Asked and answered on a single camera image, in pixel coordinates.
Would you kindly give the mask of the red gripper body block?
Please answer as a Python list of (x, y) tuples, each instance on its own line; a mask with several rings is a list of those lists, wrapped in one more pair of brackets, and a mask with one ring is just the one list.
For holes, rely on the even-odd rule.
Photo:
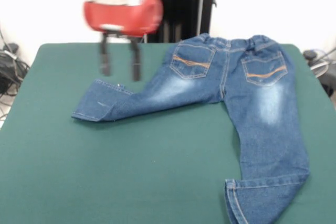
[(141, 37), (157, 31), (163, 18), (161, 0), (86, 1), (83, 12), (88, 26), (99, 32), (120, 32)]

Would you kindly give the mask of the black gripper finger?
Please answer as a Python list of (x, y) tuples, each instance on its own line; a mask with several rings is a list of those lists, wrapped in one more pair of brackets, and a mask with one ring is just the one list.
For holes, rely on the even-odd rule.
[(132, 60), (132, 74), (133, 81), (140, 81), (141, 79), (141, 52), (139, 44), (142, 42), (143, 37), (129, 37), (130, 48), (133, 52)]
[(108, 36), (106, 32), (102, 33), (100, 42), (100, 69), (104, 76), (111, 76), (110, 57), (108, 54)]

